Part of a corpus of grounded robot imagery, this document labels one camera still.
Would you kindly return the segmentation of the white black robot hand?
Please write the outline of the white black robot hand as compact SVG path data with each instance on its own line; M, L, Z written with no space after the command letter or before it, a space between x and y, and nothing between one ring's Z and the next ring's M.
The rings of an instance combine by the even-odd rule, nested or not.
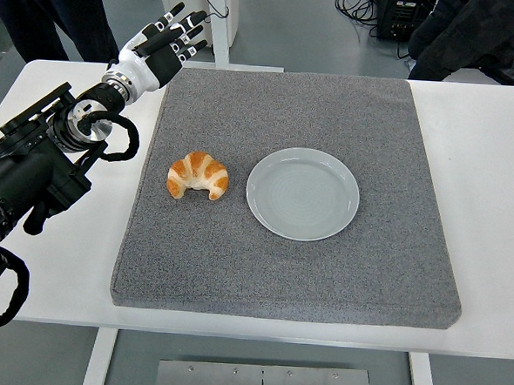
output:
M206 12L193 11L178 20L176 15L184 8L180 2L147 24L123 46L118 62L107 68L102 82L119 91L126 105L166 86L187 60L206 47L206 40L194 42L203 31Z

